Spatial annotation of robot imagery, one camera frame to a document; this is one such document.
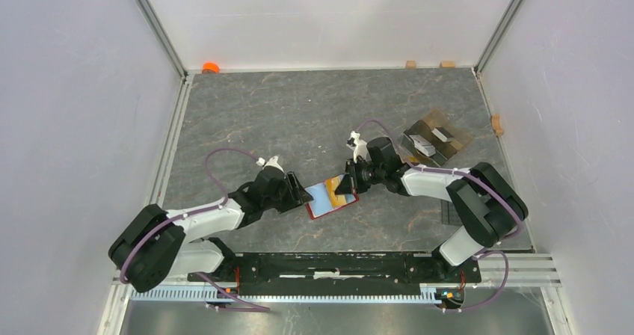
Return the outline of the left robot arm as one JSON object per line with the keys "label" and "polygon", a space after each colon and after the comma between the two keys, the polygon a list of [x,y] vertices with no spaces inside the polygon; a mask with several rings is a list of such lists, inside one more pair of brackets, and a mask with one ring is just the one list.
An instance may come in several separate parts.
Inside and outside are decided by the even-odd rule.
{"label": "left robot arm", "polygon": [[145,206],[108,250],[120,279],[147,292],[169,277],[197,271],[227,280],[235,271],[230,250],[210,236],[258,221],[264,212],[299,208],[313,196],[293,172],[265,166],[254,181],[226,197],[189,209],[163,210]]}

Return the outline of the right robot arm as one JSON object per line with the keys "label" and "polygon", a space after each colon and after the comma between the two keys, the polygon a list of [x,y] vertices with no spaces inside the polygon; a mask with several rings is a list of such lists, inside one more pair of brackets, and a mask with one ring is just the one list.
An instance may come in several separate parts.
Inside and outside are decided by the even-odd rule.
{"label": "right robot arm", "polygon": [[465,261],[517,235],[529,214],[516,191],[487,162],[454,169],[413,165],[401,158],[390,138],[365,142],[357,133],[348,145],[353,156],[345,164],[335,195],[362,194],[373,185],[384,185],[405,197],[452,203],[461,227],[433,252],[431,269],[439,280],[453,280]]}

